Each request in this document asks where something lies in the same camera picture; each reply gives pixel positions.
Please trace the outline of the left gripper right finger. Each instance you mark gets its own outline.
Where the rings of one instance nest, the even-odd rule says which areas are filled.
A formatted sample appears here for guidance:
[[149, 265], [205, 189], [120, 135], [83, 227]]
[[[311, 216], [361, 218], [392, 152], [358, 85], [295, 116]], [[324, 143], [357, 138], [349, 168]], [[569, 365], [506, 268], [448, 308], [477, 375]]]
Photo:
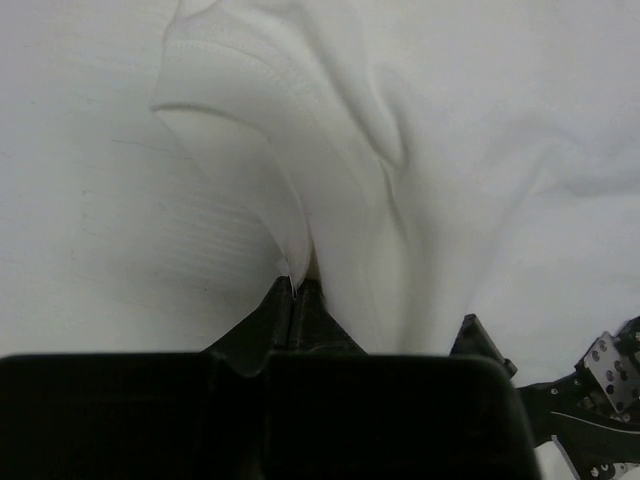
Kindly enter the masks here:
[[320, 283], [310, 279], [302, 283], [293, 304], [287, 350], [305, 354], [366, 354], [326, 310]]

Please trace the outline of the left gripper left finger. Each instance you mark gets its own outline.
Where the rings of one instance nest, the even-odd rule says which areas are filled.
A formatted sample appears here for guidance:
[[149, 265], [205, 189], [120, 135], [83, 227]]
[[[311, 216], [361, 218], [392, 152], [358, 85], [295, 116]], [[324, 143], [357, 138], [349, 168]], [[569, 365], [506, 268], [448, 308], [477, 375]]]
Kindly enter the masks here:
[[278, 277], [256, 309], [203, 353], [224, 361], [240, 376], [256, 376], [274, 350], [286, 347], [292, 310], [290, 279]]

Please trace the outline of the white printed t shirt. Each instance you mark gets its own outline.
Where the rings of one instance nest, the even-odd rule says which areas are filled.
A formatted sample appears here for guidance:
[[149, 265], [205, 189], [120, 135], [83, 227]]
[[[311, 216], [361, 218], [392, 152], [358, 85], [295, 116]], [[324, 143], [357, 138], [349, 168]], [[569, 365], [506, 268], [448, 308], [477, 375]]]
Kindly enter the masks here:
[[635, 1], [182, 1], [152, 110], [372, 352], [518, 384], [639, 313]]

